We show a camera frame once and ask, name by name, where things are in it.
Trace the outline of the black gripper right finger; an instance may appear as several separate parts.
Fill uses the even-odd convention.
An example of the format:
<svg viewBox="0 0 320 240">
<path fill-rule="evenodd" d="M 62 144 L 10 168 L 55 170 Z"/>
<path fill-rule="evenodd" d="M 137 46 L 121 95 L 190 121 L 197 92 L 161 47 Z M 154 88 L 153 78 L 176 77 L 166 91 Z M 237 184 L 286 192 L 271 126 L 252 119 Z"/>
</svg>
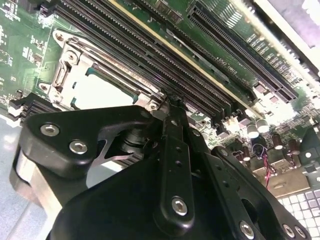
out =
<svg viewBox="0 0 320 240">
<path fill-rule="evenodd" d="M 195 222 L 186 240 L 310 240 L 308 230 L 222 146 L 188 131 Z"/>
</svg>

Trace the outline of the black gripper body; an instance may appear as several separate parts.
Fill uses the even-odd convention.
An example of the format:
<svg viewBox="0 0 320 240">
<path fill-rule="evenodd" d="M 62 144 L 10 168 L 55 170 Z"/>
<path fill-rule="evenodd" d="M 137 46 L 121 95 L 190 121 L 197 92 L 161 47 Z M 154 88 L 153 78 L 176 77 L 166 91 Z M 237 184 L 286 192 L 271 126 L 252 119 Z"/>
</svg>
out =
<svg viewBox="0 0 320 240">
<path fill-rule="evenodd" d="M 74 197 L 52 240 L 185 240 L 195 224 L 191 128 L 165 132 L 160 155 L 141 160 Z"/>
</svg>

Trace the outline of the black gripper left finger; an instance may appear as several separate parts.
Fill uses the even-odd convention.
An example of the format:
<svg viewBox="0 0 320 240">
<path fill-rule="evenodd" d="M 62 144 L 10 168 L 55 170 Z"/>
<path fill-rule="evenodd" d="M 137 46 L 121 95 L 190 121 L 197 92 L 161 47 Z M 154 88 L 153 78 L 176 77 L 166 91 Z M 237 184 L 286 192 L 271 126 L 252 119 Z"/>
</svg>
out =
<svg viewBox="0 0 320 240">
<path fill-rule="evenodd" d="M 54 223 L 51 237 L 184 237 L 195 202 L 185 105 L 38 113 L 22 125 L 11 182 Z"/>
</svg>

